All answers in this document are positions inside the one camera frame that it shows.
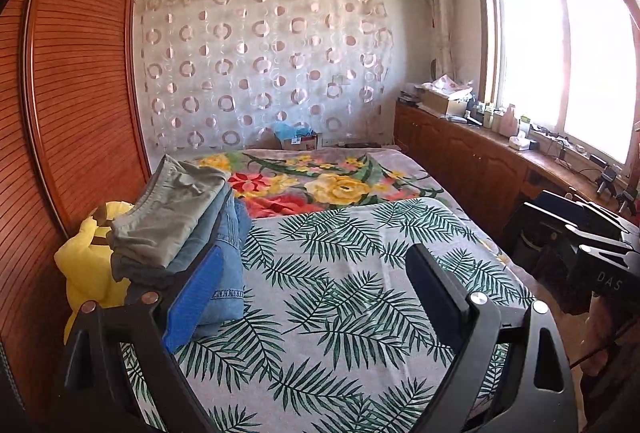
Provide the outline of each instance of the yellow garment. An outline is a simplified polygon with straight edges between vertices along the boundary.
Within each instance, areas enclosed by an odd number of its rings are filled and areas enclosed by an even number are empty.
[[[126,202],[107,202],[106,219],[113,220],[131,207],[133,206]],[[109,230],[108,225],[99,227],[94,217],[89,216],[80,224],[78,234],[69,238],[54,255],[56,265],[66,277],[66,299],[73,310],[66,322],[65,343],[76,314],[85,301],[92,299],[102,308],[124,304],[129,280],[123,279],[116,283],[113,279],[109,245],[92,245],[94,236],[104,238]]]

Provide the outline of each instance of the cable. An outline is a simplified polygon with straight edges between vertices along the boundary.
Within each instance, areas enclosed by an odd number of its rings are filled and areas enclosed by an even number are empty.
[[[616,333],[609,341],[607,341],[606,344],[604,344],[604,346],[600,347],[597,350],[593,350],[593,352],[587,353],[587,355],[583,355],[580,359],[578,359],[574,363],[571,363],[569,365],[569,369],[574,369],[576,366],[580,365],[580,363],[583,363],[590,357],[593,357],[596,353],[601,352],[602,350],[608,349],[610,346],[613,346],[613,343],[615,343],[618,339],[620,339],[620,337],[626,334],[631,329],[632,326],[638,323],[638,319],[639,318],[629,321],[625,326],[620,328],[618,333]]]

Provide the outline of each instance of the window frame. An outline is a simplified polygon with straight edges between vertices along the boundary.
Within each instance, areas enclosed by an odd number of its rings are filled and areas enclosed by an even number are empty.
[[[562,2],[564,7],[563,19],[565,22],[564,33],[570,34],[569,16],[567,10],[566,0]],[[504,63],[501,63],[501,56],[504,51],[504,43],[501,38],[500,20],[502,19],[502,0],[480,0],[481,10],[481,70],[479,81],[479,95],[478,98],[483,102],[496,103],[501,98],[502,80],[504,78]],[[630,23],[632,26],[635,50],[636,50],[636,105],[634,110],[634,121],[640,120],[640,31],[636,26],[635,21],[630,16]],[[571,142],[580,144],[589,152],[601,156],[611,164],[617,164],[622,168],[622,174],[629,176],[630,172],[634,169],[634,163],[638,162],[638,133],[636,133],[636,127],[638,124],[634,124],[634,130],[631,135],[631,141],[629,143],[629,149],[627,152],[625,163],[620,163],[614,158],[608,156],[604,151],[594,148],[593,146],[580,141],[578,138],[567,134],[564,131],[564,123],[566,121],[566,109],[568,106],[569,98],[569,77],[571,66],[571,45],[570,40],[564,41],[564,66],[565,66],[565,81],[564,88],[562,89],[561,104],[560,104],[560,118],[558,121],[558,127],[560,129],[559,134],[569,137]]]

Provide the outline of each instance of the palm leaf print fabric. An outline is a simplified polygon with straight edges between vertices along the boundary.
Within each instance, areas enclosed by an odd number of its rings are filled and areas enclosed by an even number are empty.
[[[434,198],[255,220],[242,260],[244,317],[175,358],[223,433],[406,433],[453,360],[404,271],[424,243],[443,269],[499,304],[532,298]],[[125,346],[148,423],[161,418]],[[498,348],[479,402],[494,392]]]

